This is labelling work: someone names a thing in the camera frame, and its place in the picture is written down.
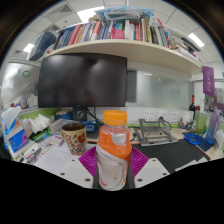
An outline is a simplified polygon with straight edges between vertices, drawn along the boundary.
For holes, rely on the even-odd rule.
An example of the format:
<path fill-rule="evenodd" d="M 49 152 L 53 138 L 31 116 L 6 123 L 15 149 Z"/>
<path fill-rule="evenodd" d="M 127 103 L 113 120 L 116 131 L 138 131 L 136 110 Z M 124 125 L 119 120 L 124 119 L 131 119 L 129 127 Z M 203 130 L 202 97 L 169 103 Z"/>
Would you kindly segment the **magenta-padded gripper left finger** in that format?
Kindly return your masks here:
<path fill-rule="evenodd" d="M 84 188 L 92 188 L 97 171 L 96 148 L 92 147 L 78 159 L 70 159 L 59 175 Z"/>

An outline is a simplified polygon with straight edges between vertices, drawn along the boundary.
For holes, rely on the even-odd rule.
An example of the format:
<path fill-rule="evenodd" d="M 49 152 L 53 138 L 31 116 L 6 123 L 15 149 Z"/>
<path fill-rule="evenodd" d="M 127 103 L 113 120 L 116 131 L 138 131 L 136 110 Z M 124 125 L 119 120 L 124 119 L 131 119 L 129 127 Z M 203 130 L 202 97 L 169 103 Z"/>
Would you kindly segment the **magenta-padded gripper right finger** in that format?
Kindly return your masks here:
<path fill-rule="evenodd" d="M 137 148 L 132 148 L 128 173 L 131 189 L 141 188 L 168 175 L 168 170 L 157 158 L 148 158 Z"/>

